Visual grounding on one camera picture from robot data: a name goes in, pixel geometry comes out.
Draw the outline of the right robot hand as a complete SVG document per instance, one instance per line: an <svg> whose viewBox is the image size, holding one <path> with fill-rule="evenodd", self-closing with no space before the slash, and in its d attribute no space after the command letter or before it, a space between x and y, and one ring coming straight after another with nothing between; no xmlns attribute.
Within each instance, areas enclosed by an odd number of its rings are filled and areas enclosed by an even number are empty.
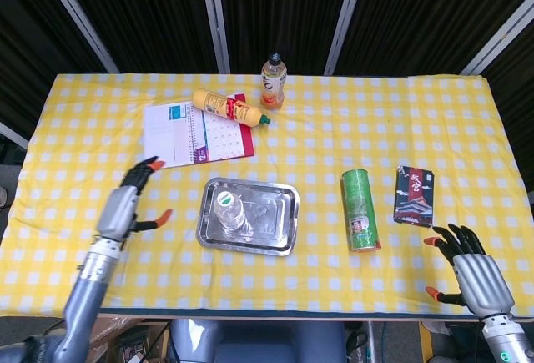
<svg viewBox="0 0 534 363"><path fill-rule="evenodd" d="M434 226L424 243L437 248L453 269L459 292L447 294L427 286L435 301L466 307L481 320L509 315L515 301L496 261L486 253L478 236L465 225Z"/></svg>

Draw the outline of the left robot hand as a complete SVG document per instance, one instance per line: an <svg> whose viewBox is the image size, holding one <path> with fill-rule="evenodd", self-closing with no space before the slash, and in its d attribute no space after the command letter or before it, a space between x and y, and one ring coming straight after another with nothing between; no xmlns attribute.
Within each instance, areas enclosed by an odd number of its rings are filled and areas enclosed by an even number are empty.
<svg viewBox="0 0 534 363"><path fill-rule="evenodd" d="M162 169L165 162L158 156L145 159L133 166L123 177L120 185L109 195L97 224L101 237L124 242L131 232L144 232L163 226L173 213L167 209L157 219L137 220L137 207L149 177Z"/></svg>

